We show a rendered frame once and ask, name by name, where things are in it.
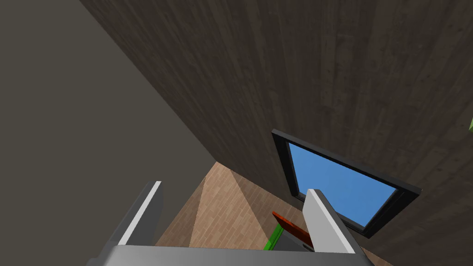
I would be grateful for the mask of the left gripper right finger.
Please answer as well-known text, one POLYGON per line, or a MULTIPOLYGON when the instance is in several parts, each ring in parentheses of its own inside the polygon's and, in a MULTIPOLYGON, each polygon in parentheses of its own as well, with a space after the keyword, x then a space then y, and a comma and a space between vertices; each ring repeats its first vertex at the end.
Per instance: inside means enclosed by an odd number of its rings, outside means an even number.
POLYGON ((307 190, 303 217, 315 252, 364 253, 320 190, 307 190))

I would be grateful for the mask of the red green grey furniture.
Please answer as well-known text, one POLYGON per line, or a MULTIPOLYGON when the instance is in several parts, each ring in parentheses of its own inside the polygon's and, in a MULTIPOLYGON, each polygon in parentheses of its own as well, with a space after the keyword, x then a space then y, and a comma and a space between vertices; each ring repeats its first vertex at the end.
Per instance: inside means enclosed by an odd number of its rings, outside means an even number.
POLYGON ((309 232, 298 227, 276 212, 272 215, 277 225, 263 250, 314 252, 309 232))

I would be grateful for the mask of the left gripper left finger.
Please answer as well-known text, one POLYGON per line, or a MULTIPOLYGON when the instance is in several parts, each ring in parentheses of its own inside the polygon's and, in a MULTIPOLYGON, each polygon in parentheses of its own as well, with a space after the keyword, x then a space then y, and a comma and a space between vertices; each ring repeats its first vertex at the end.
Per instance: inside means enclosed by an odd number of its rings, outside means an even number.
POLYGON ((110 237, 114 245, 152 246, 163 209, 160 181, 146 184, 110 237))

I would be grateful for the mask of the black framed window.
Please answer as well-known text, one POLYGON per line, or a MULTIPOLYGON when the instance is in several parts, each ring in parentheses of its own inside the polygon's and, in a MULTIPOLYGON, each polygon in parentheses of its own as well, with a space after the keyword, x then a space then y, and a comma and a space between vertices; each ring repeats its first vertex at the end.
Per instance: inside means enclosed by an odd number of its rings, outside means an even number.
POLYGON ((290 193, 306 201, 318 189, 350 229, 371 238, 410 205, 422 189, 316 145, 272 130, 290 193))

